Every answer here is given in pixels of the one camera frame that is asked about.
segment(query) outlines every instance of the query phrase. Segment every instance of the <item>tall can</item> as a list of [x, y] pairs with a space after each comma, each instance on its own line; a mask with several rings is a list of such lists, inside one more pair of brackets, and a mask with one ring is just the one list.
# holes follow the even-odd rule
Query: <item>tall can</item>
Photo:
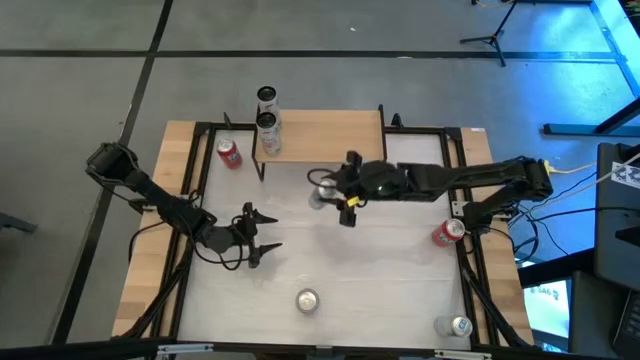
[[276, 116], [270, 112], [261, 113], [258, 115], [256, 125], [264, 152], [270, 156], [278, 156], [282, 151], [282, 141]]
[[242, 156], [240, 156], [240, 151], [233, 140], [221, 139], [216, 145], [216, 151], [229, 169], [237, 169], [242, 165]]
[[449, 219], [431, 233], [433, 243], [440, 247], [449, 246], [464, 237], [464, 223], [458, 219]]
[[263, 86], [258, 89], [258, 109], [261, 113], [272, 113], [276, 116], [278, 123], [280, 122], [280, 104], [278, 103], [276, 89], [271, 86]]
[[438, 335], [443, 337], [467, 337], [473, 331], [473, 324], [466, 316], [438, 316], [433, 322]]

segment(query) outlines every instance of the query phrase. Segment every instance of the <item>concrete floor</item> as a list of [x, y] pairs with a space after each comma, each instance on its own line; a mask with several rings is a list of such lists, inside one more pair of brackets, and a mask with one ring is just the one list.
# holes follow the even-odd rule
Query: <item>concrete floor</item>
[[[2, 49], [146, 50], [161, 0], [2, 0]], [[640, 79], [640, 40], [616, 0], [598, 0]], [[507, 8], [456, 1], [185, 0], [174, 4], [165, 50], [357, 49], [478, 51], [461, 37], [489, 35]], [[606, 52], [586, 6], [520, 4], [507, 24], [507, 51]], [[0, 58], [0, 211], [40, 225], [0, 232], [0, 347], [42, 344], [72, 276], [98, 186], [83, 172], [101, 141], [117, 139], [143, 59]], [[167, 120], [250, 121], [255, 90], [269, 84], [287, 108], [399, 112], [407, 125], [484, 127], [495, 160], [549, 159], [559, 169], [595, 161], [599, 142], [546, 137], [547, 122], [606, 119], [633, 99], [614, 62], [477, 59], [158, 59], [130, 143], [152, 171]], [[620, 140], [631, 144], [638, 139]], [[553, 178], [560, 191], [589, 172]], [[591, 206], [593, 191], [540, 214]], [[106, 339], [126, 276], [128, 239], [139, 216], [112, 201], [71, 341]], [[568, 252], [593, 245], [593, 214], [547, 221]], [[530, 230], [516, 225], [516, 242]], [[561, 253], [542, 236], [536, 256]]]

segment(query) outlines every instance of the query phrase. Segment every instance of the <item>black stand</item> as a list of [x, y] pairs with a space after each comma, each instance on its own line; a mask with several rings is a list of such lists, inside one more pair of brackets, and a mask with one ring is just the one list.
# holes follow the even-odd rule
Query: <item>black stand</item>
[[0, 230], [2, 230], [2, 228], [14, 228], [22, 232], [32, 233], [36, 231], [37, 227], [37, 225], [28, 223], [18, 218], [14, 218], [13, 216], [7, 215], [5, 213], [0, 213]]
[[513, 0], [513, 3], [511, 4], [511, 7], [509, 8], [509, 11], [507, 12], [507, 15], [505, 15], [504, 19], [502, 19], [502, 22], [500, 23], [500, 26], [498, 26], [498, 30], [496, 30], [496, 32], [494, 32], [493, 35], [491, 35], [491, 36], [481, 36], [481, 37], [477, 37], [477, 38], [462, 39], [462, 40], [460, 40], [460, 44], [466, 44], [468, 42], [476, 42], [476, 41], [482, 41], [485, 44], [489, 44], [489, 45], [493, 46], [493, 48], [496, 49], [496, 51], [498, 51], [498, 57], [500, 58], [500, 65], [502, 65], [502, 67], [507, 66], [507, 64], [504, 62], [504, 55], [502, 54], [502, 50], [500, 49], [500, 43], [498, 42], [498, 36], [500, 36], [504, 32], [502, 30], [502, 28], [504, 27], [504, 24], [506, 24], [507, 19], [509, 19], [509, 16], [511, 16], [511, 12], [513, 12], [513, 8], [516, 7], [517, 3], [518, 3], [517, 0]]
[[637, 116], [640, 116], [640, 98], [635, 99], [600, 125], [544, 124], [543, 132], [546, 135], [640, 137], [639, 126], [622, 127]]

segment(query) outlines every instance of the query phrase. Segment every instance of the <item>tripod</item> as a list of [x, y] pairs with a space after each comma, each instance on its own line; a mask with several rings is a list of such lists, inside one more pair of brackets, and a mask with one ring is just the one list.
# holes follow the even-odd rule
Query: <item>tripod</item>
[[504, 55], [502, 54], [502, 50], [500, 49], [500, 43], [498, 42], [498, 36], [500, 36], [504, 32], [504, 30], [502, 30], [502, 28], [504, 27], [504, 24], [507, 22], [507, 19], [509, 19], [509, 16], [511, 15], [511, 12], [513, 12], [513, 8], [516, 7], [517, 3], [518, 3], [517, 0], [513, 0], [512, 1], [511, 7], [509, 8], [509, 11], [507, 12], [507, 15], [505, 15], [504, 19], [502, 19], [502, 22], [500, 23], [500, 26], [498, 26], [498, 30], [496, 30], [496, 32], [494, 32], [492, 35], [490, 35], [490, 36], [481, 36], [481, 37], [477, 37], [477, 38], [462, 39], [462, 40], [460, 40], [460, 43], [461, 44], [465, 44], [465, 43], [468, 43], [468, 42], [482, 41], [485, 44], [489, 44], [489, 45], [493, 46], [498, 51], [498, 57], [500, 58], [500, 64], [502, 65], [502, 67], [507, 66], [507, 64], [504, 62]]

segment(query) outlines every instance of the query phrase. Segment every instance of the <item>metal clamp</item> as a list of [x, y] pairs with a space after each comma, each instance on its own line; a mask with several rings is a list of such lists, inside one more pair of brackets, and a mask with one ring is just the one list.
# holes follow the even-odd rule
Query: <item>metal clamp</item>
[[[468, 201], [452, 201], [451, 210], [453, 211], [453, 216], [463, 217], [464, 206], [467, 205], [468, 203], [469, 203]], [[509, 220], [512, 217], [513, 216], [511, 216], [510, 214], [501, 214], [501, 213], [493, 215], [494, 219], [502, 219], [502, 220]]]
[[491, 360], [491, 354], [488, 353], [452, 350], [436, 350], [435, 357], [438, 359], [451, 360]]
[[158, 355], [213, 352], [213, 344], [176, 344], [158, 346]]

